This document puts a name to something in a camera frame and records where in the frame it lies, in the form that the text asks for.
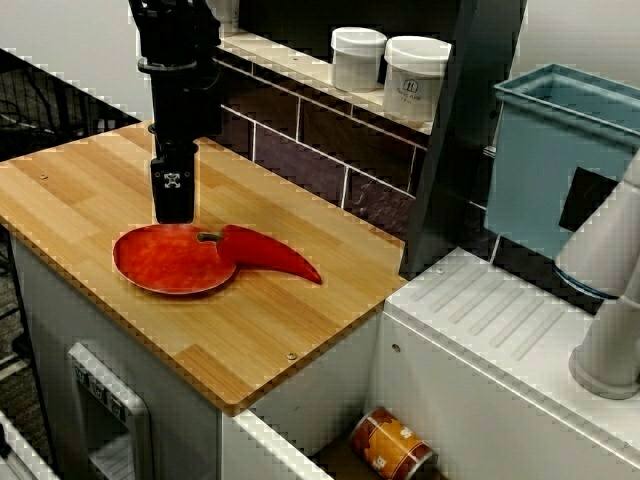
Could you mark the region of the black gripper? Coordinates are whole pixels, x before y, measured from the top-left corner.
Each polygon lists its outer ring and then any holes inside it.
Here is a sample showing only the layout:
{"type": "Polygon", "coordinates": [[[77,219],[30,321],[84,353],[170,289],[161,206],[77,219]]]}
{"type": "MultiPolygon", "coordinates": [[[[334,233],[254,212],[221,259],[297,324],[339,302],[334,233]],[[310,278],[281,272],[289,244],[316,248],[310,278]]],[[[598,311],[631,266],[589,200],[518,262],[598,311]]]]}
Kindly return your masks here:
{"type": "Polygon", "coordinates": [[[222,132],[222,75],[212,61],[161,65],[138,61],[150,76],[156,155],[151,185],[156,221],[191,223],[194,218],[194,163],[172,166],[163,158],[173,153],[184,161],[195,154],[194,141],[222,132]]]}

